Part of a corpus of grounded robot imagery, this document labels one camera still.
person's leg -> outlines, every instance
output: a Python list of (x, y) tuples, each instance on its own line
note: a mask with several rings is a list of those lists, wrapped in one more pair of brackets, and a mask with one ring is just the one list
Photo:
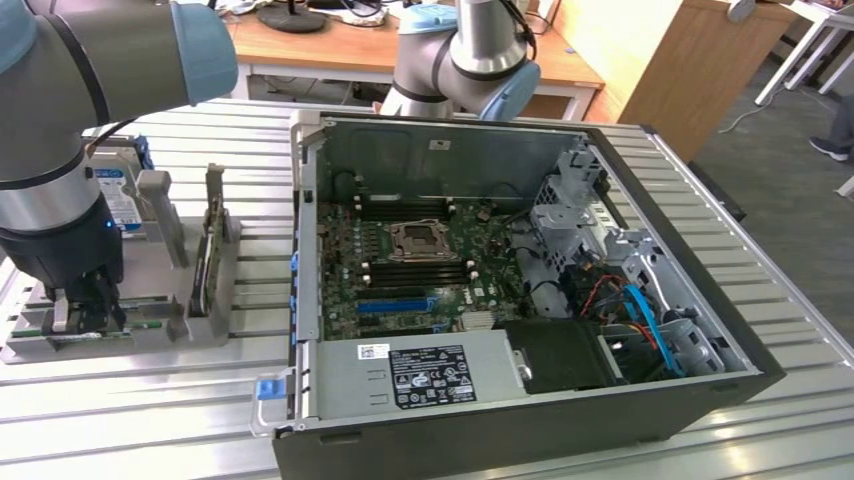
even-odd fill
[(854, 147), (854, 95), (842, 98), (830, 127), (830, 137), (811, 137), (810, 145), (838, 162), (848, 159)]

blue latch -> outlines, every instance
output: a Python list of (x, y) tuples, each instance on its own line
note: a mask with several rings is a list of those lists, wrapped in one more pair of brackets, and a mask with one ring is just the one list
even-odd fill
[(258, 380), (254, 382), (254, 398), (257, 400), (276, 400), (284, 398), (284, 380)]

white sticker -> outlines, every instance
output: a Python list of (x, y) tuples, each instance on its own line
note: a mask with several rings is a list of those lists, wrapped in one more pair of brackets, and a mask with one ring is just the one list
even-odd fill
[(373, 360), (375, 358), (388, 358), (388, 344), (375, 343), (373, 345), (357, 345), (359, 360)]
[(142, 217), (136, 209), (133, 198), (121, 191), (128, 183), (124, 172), (117, 168), (96, 168), (94, 176), (116, 225), (121, 231), (138, 230), (142, 226)]
[(451, 149), (451, 141), (449, 140), (431, 140), (429, 141), (429, 150), (449, 150)]

motherboard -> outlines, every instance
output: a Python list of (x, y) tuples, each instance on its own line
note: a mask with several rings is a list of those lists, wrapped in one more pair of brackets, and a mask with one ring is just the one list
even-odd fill
[(519, 315), (525, 292), (508, 238), (512, 213), (495, 203), (443, 198), (319, 207), (325, 340), (488, 329)]

blue cable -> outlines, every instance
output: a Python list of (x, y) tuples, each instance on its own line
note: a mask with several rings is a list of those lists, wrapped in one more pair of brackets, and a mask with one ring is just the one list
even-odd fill
[(625, 285), (624, 292), (632, 298), (637, 307), (640, 307), (640, 313), (643, 313), (643, 317), (645, 318), (645, 323), (649, 326), (649, 333), (655, 338), (655, 342), (657, 343), (657, 349), (661, 351), (661, 357), (664, 357), (664, 365), (667, 369), (672, 371), (680, 377), (684, 377), (684, 372), (679, 368), (675, 359), (672, 358), (672, 354), (669, 353), (669, 349), (664, 344), (664, 337), (661, 337), (661, 333), (657, 330), (657, 324), (655, 323), (655, 315), (652, 314), (652, 310), (649, 309), (649, 304), (643, 297), (643, 293), (633, 285)]

